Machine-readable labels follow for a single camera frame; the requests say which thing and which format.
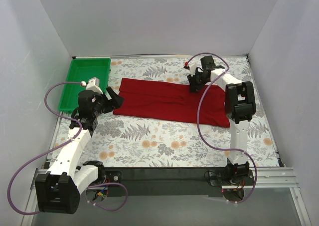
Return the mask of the red t shirt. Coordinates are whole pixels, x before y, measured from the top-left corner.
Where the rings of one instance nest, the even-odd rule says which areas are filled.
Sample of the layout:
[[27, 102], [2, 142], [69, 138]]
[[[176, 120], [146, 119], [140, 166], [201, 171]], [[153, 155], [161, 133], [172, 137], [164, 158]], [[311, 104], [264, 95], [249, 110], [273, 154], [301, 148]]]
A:
[[[196, 123], [197, 110], [204, 90], [191, 93], [188, 85], [123, 78], [119, 95], [123, 105], [115, 115]], [[224, 109], [225, 92], [213, 85], [206, 94], [199, 123], [229, 128]]]

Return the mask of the green plastic tray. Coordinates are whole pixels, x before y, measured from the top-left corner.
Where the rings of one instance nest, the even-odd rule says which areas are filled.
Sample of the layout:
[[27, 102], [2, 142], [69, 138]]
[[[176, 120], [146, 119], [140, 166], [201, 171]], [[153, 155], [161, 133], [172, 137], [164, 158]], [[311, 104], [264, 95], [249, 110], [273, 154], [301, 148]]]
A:
[[[91, 78], [99, 79], [99, 87], [105, 90], [108, 86], [111, 60], [109, 58], [77, 58], [70, 64], [66, 80], [69, 82], [88, 82]], [[78, 93], [84, 88], [76, 84], [64, 85], [58, 110], [72, 113], [78, 106]]]

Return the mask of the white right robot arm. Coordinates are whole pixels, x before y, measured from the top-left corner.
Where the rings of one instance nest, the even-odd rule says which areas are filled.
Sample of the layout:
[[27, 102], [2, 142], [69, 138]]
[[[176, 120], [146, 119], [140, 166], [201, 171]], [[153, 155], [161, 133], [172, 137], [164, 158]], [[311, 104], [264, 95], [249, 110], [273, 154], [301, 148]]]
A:
[[229, 74], [229, 65], [216, 65], [215, 54], [203, 53], [201, 65], [197, 66], [188, 60], [184, 68], [189, 70], [187, 77], [190, 91], [203, 89], [205, 97], [212, 84], [216, 84], [225, 92], [225, 114], [230, 123], [230, 149], [225, 168], [217, 172], [209, 172], [208, 178], [218, 183], [228, 182], [232, 185], [244, 183], [249, 177], [249, 160], [247, 153], [248, 129], [256, 113], [253, 83], [243, 82]]

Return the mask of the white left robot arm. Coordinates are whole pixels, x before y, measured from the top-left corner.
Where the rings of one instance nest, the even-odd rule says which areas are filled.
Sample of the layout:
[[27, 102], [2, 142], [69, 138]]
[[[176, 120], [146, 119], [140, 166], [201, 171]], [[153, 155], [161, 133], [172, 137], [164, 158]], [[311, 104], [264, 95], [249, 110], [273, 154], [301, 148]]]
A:
[[38, 208], [44, 213], [73, 214], [81, 194], [90, 185], [105, 183], [104, 165], [100, 161], [85, 162], [77, 168], [84, 148], [98, 125], [98, 116], [122, 106], [123, 97], [107, 87], [103, 92], [86, 88], [78, 94], [78, 107], [71, 114], [69, 139], [46, 173], [37, 175], [35, 189]]

